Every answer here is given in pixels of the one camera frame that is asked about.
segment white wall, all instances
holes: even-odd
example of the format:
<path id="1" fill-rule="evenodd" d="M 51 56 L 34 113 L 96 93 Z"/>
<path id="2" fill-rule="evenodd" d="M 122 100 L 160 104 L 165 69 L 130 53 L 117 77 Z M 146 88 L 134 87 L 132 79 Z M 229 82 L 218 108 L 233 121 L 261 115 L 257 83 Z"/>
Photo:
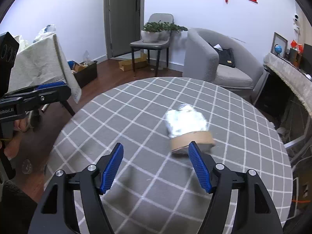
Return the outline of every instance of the white wall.
<path id="1" fill-rule="evenodd" d="M 261 63 L 270 52 L 274 32 L 290 43 L 295 38 L 295 0 L 145 0 L 144 21 L 153 13 L 170 13 L 176 24 L 201 27 L 239 39 Z M 171 44 L 169 61 L 183 65 L 186 33 Z"/>
<path id="2" fill-rule="evenodd" d="M 67 60 L 106 55 L 104 0 L 16 0 L 0 24 L 0 33 L 22 35 L 30 43 L 39 30 L 55 24 Z"/>
<path id="3" fill-rule="evenodd" d="M 300 27 L 298 44 L 303 45 L 306 43 L 312 45 L 312 26 L 298 4 L 296 4 L 296 12 L 299 16 L 299 22 L 297 24 Z"/>

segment blue gripper pad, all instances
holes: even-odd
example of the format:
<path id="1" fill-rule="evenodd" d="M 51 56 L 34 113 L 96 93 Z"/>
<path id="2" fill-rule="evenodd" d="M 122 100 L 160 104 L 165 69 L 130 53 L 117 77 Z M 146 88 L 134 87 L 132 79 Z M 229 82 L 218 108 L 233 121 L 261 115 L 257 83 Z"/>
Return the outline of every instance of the blue gripper pad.
<path id="1" fill-rule="evenodd" d="M 117 150 L 111 157 L 108 162 L 102 176 L 102 184 L 100 187 L 100 191 L 102 193 L 106 193 L 107 190 L 110 190 L 112 187 L 113 181 L 116 177 L 116 173 L 121 164 L 122 159 L 124 158 L 124 146 L 119 144 Z"/>
<path id="2" fill-rule="evenodd" d="M 195 170 L 201 187 L 205 189 L 207 193 L 209 193 L 212 188 L 212 185 L 210 183 L 209 171 L 207 170 L 207 167 L 204 164 L 200 153 L 193 143 L 190 143 L 188 145 L 188 156 L 192 162 L 193 168 Z"/>
<path id="3" fill-rule="evenodd" d="M 42 90 L 46 88 L 51 88 L 51 87 L 56 87 L 56 86 L 61 86 L 61 85 L 66 85 L 64 82 L 57 82 L 57 83 L 47 83 L 47 84 L 42 84 L 39 85 L 36 90 Z"/>

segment orange cable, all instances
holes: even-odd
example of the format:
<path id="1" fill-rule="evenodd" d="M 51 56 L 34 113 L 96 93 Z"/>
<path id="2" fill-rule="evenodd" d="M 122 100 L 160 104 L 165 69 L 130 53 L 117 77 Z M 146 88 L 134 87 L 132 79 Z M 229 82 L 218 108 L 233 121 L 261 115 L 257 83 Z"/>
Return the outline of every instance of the orange cable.
<path id="1" fill-rule="evenodd" d="M 311 202 L 311 201 L 296 201 L 296 200 L 291 200 L 292 202 L 298 202 L 298 203 L 308 203 L 308 202 Z"/>

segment picture frame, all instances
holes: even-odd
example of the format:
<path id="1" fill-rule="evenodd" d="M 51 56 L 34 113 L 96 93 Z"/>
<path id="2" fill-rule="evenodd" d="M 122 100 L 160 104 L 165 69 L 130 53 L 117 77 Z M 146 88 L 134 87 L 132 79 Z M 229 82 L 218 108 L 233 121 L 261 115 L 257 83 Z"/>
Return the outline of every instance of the picture frame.
<path id="1" fill-rule="evenodd" d="M 271 47 L 271 53 L 274 55 L 277 55 L 277 53 L 274 50 L 276 44 L 279 44 L 282 47 L 282 52 L 280 53 L 279 57 L 284 58 L 287 50 L 288 40 L 275 32 Z"/>

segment metal screw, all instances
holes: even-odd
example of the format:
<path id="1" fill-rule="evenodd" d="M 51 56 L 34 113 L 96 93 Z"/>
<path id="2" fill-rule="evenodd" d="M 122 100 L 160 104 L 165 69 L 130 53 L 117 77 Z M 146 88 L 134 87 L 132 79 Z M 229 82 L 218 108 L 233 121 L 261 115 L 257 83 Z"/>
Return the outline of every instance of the metal screw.
<path id="1" fill-rule="evenodd" d="M 89 171 L 94 171 L 96 169 L 96 166 L 94 164 L 91 164 L 88 166 Z"/>
<path id="2" fill-rule="evenodd" d="M 221 164 L 221 163 L 217 163 L 217 164 L 216 164 L 216 168 L 217 168 L 218 170 L 223 170 L 223 169 L 224 169 L 224 165 Z"/>
<path id="3" fill-rule="evenodd" d="M 62 176 L 63 173 L 64 173 L 64 172 L 63 172 L 62 170 L 58 170 L 58 171 L 55 172 L 55 174 L 56 174 L 58 177 Z"/>
<path id="4" fill-rule="evenodd" d="M 255 170 L 253 170 L 253 169 L 250 169 L 248 172 L 252 176 L 255 176 L 257 174 L 257 172 Z"/>

